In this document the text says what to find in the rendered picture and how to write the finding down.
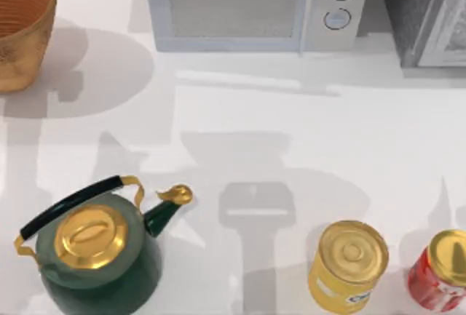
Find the microwave door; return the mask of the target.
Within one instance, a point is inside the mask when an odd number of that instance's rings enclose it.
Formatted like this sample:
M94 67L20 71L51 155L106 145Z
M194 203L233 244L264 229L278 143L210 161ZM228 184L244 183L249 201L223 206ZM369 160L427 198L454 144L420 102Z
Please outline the microwave door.
M148 0L160 52L300 52L310 0Z

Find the round microwave knob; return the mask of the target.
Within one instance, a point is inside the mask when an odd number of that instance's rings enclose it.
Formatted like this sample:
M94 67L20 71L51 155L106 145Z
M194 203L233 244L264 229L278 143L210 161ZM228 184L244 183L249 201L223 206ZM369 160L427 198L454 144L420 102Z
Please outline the round microwave knob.
M346 28L351 22L352 16L350 12L343 8L338 8L332 12L327 12L323 18L323 22L329 30L339 31Z

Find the yellow can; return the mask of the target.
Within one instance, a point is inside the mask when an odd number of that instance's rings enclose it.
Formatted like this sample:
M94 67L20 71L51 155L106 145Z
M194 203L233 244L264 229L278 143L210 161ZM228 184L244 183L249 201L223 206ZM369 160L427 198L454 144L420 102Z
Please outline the yellow can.
M385 240L356 220L330 224L318 242L309 272L309 291L324 310L350 315L362 310L389 260Z

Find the green and gold kettle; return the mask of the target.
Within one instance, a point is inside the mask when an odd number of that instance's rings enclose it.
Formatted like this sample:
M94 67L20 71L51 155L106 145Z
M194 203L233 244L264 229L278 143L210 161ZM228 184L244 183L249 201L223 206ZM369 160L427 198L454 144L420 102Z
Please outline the green and gold kettle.
M136 176L115 175L67 196L20 229L17 254L35 260L65 315L133 315L152 296L162 275L155 239L194 195L178 184L142 212L144 196Z

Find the brown woven basket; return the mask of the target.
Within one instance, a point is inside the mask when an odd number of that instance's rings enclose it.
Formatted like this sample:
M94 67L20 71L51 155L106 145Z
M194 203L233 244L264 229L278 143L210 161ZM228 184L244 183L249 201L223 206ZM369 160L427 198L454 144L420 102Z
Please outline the brown woven basket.
M31 86L52 34L57 0L0 0L0 94Z

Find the red can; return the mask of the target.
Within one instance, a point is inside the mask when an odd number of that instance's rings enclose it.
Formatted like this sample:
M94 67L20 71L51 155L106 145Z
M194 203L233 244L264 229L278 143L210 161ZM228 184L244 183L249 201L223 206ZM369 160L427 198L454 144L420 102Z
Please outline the red can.
M437 233L410 269L407 285L423 308L455 309L466 298L466 231Z

